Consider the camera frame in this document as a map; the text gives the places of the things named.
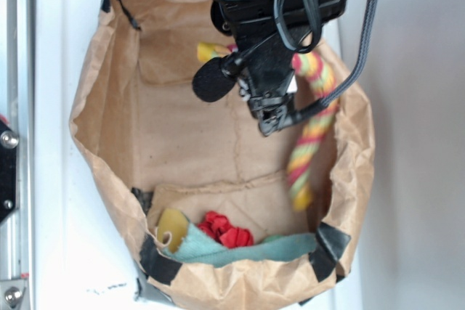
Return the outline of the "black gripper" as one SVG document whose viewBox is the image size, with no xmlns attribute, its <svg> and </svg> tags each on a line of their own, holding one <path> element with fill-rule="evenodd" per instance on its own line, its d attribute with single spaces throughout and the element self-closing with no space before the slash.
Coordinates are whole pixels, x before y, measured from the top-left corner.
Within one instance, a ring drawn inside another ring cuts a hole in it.
<svg viewBox="0 0 465 310">
<path fill-rule="evenodd" d="M 347 0 L 211 1 L 214 27 L 234 38 L 237 49 L 232 53 L 244 59 L 235 86 L 261 133 L 268 136 L 319 113 L 323 109 L 319 102 L 295 108 L 294 93 L 289 91 L 296 75 L 291 61 L 295 54 L 316 47 L 323 26 L 344 13 Z"/>
</svg>

